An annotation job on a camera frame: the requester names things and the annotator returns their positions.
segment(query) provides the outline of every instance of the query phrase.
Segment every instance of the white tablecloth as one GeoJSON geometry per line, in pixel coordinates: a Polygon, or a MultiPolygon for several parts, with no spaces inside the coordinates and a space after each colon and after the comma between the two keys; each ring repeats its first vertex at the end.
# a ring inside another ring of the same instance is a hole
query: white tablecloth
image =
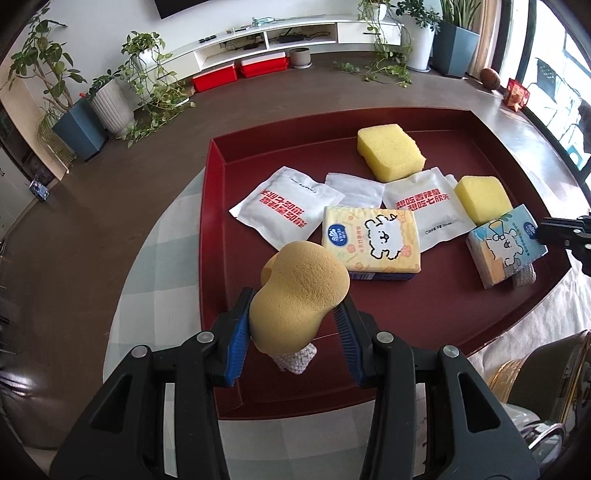
{"type": "MultiPolygon", "coordinates": [[[[197,253],[202,190],[203,172],[170,205],[144,242],[113,318],[103,379],[135,345],[148,345],[152,350],[169,348],[201,330],[197,253]]],[[[591,329],[589,312],[591,279],[580,272],[580,264],[574,261],[565,279],[533,312],[470,361],[488,376],[507,360],[522,358],[540,345],[591,329]]],[[[172,389],[167,389],[165,458],[170,474],[176,472],[173,395],[172,389]]],[[[356,480],[372,412],[373,402],[369,402],[293,419],[220,421],[230,475],[233,480],[356,480]]],[[[418,413],[417,428],[422,432],[421,401],[418,413]]],[[[418,467],[421,461],[417,455],[418,467]]]]}

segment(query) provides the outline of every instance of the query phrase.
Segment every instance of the brown floor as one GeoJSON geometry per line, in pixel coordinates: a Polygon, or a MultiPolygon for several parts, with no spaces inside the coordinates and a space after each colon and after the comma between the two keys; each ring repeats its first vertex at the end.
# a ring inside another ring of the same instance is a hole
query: brown floor
{"type": "Polygon", "coordinates": [[[76,166],[8,238],[0,266],[0,312],[12,320],[0,375],[26,396],[5,395],[25,444],[57,447],[102,382],[106,343],[127,273],[160,215],[203,168],[212,137],[311,113],[376,106],[473,110],[526,170],[557,195],[564,215],[586,213],[584,196],[545,139],[500,109],[500,96],[471,80],[414,74],[407,89],[365,83],[332,69],[334,59],[366,63],[366,54],[314,56],[308,70],[262,76],[197,95],[197,108],[131,149],[110,141],[76,166]]]}

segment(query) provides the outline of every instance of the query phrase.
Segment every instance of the tissue pack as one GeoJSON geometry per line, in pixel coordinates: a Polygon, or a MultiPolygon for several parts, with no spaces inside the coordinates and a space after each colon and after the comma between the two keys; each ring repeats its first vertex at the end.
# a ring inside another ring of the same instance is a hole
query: tissue pack
{"type": "Polygon", "coordinates": [[[535,239],[537,224],[525,205],[485,223],[466,240],[482,284],[490,288],[548,253],[535,239]]]}
{"type": "Polygon", "coordinates": [[[409,210],[328,207],[322,246],[353,280],[409,280],[421,271],[417,224],[409,210]]]}

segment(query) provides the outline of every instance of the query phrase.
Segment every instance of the knitted cloth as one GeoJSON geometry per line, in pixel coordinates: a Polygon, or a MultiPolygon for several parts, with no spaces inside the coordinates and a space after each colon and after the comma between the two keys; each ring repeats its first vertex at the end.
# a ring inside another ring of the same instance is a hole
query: knitted cloth
{"type": "Polygon", "coordinates": [[[531,264],[522,268],[515,275],[513,275],[513,288],[525,287],[526,285],[531,285],[534,282],[535,270],[534,266],[531,264]]]}
{"type": "Polygon", "coordinates": [[[314,358],[316,347],[311,343],[296,353],[286,353],[284,355],[269,355],[282,372],[287,370],[293,374],[300,375],[314,358]]]}

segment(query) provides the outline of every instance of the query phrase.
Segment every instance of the trailing vine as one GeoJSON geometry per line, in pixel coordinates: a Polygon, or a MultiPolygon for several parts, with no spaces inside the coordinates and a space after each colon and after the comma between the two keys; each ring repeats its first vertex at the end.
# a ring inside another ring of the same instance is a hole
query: trailing vine
{"type": "Polygon", "coordinates": [[[384,42],[384,34],[382,24],[379,16],[374,18],[374,5],[384,4],[388,9],[392,7],[391,0],[361,0],[358,5],[359,20],[364,20],[367,24],[367,30],[375,33],[374,50],[375,55],[372,62],[365,67],[364,70],[347,62],[334,62],[335,69],[341,70],[345,73],[354,75],[361,75],[366,82],[384,83],[378,79],[379,74],[384,74],[398,79],[397,84],[401,87],[407,87],[412,83],[410,73],[406,67],[408,54],[411,51],[411,44],[401,46],[394,50],[391,46],[384,42]]]}
{"type": "Polygon", "coordinates": [[[111,79],[119,78],[128,82],[141,99],[140,106],[147,118],[140,119],[122,136],[123,140],[128,140],[128,148],[169,123],[186,106],[195,107],[194,102],[189,102],[183,84],[177,80],[176,72],[169,72],[163,66],[163,61],[172,57],[171,53],[162,52],[165,46],[156,32],[133,31],[121,48],[121,53],[129,55],[127,61],[115,72],[107,70],[107,75],[94,79],[90,88],[92,97],[111,79]],[[146,56],[155,66],[148,64],[146,56]]]}

